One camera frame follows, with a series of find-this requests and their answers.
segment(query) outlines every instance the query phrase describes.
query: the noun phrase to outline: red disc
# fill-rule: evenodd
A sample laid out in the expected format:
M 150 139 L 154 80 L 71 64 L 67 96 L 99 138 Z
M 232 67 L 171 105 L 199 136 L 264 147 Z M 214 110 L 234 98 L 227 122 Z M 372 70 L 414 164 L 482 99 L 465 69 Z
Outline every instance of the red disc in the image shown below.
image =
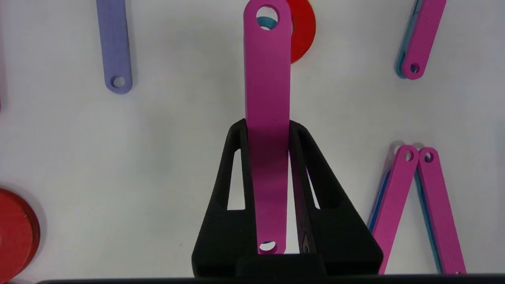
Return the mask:
M 30 263 L 40 242 L 37 216 L 18 195 L 0 188 L 0 283 Z
M 316 37 L 316 16 L 308 0 L 287 0 L 291 8 L 291 63 L 300 60 Z

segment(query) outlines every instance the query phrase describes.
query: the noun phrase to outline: red ring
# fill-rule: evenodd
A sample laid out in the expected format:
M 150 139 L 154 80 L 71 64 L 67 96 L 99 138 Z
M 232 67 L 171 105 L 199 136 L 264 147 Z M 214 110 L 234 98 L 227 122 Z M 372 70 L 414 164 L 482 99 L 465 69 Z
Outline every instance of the red ring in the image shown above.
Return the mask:
M 291 63 L 300 60 L 316 37 L 316 16 L 308 0 L 287 0 L 291 7 Z
M 0 188 L 0 283 L 32 261 L 40 242 L 37 216 L 17 194 Z

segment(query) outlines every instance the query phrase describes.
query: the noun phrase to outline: circular hole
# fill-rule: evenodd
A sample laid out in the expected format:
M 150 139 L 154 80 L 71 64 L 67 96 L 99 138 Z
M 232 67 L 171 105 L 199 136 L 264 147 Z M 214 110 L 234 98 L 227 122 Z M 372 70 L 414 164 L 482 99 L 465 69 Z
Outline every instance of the circular hole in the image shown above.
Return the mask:
M 277 14 L 277 11 L 271 6 L 263 6 L 261 7 L 258 12 L 256 13 L 256 18 L 270 18 L 275 22 L 275 25 L 262 25 L 260 21 L 258 21 L 258 25 L 264 29 L 264 30 L 273 30 L 277 26 L 277 23 L 279 23 L 279 15 Z
M 121 76 L 114 76 L 111 79 L 111 85 L 114 88 L 121 88 L 122 86 L 125 85 L 125 78 Z
M 411 71 L 412 71 L 412 73 L 417 74 L 419 72 L 419 64 L 412 63 L 411 64 Z
M 274 252 L 277 244 L 274 241 L 265 241 L 261 243 L 260 250 L 263 252 Z
M 405 160 L 406 161 L 412 161 L 412 159 L 414 158 L 414 153 L 412 153 L 412 151 L 407 151 L 405 153 Z
M 264 30 L 273 30 L 277 26 L 277 22 L 270 17 L 257 17 L 258 25 Z
M 424 155 L 424 160 L 426 163 L 431 163 L 433 161 L 433 155 L 430 152 L 427 152 L 426 155 Z

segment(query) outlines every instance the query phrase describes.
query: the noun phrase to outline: white table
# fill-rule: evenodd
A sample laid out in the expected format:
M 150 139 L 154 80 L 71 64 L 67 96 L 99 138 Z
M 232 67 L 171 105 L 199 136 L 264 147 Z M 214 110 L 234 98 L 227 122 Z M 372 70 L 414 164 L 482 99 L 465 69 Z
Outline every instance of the white table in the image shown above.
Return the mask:
M 94 0 L 1 0 L 0 184 L 42 230 L 15 283 L 192 276 L 224 139 L 244 117 L 246 3 L 127 0 L 135 83 L 119 96 L 104 84 Z M 505 2 L 449 0 L 417 81 L 393 68 L 414 0 L 312 4 L 291 117 L 360 215 L 393 140 L 435 147 L 468 272 L 505 271 Z M 296 252 L 292 200 L 289 212 Z M 387 272 L 435 271 L 413 187 Z

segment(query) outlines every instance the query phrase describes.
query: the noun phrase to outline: pink plastic bar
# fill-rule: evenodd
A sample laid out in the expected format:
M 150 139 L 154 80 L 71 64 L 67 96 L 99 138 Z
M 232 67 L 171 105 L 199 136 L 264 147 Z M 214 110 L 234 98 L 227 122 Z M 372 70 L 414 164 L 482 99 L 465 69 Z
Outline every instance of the pink plastic bar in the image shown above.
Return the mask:
M 384 254 L 379 274 L 384 274 L 386 270 L 387 261 L 393 248 L 394 237 L 400 224 L 401 214 L 405 207 L 407 195 L 409 195 L 418 161 L 419 152 L 411 145 L 401 146 L 394 158 L 389 181 L 372 231 L 372 235 Z
M 261 7 L 277 12 L 263 30 Z M 251 0 L 244 11 L 245 117 L 256 211 L 258 253 L 286 250 L 291 11 L 286 0 Z M 269 251 L 260 249 L 275 242 Z
M 452 217 L 438 152 L 433 148 L 423 148 L 419 151 L 419 156 L 419 179 L 426 198 L 426 207 L 441 272 L 443 274 L 466 274 L 463 253 Z
M 445 0 L 422 0 L 401 71 L 408 79 L 423 76 L 442 19 Z

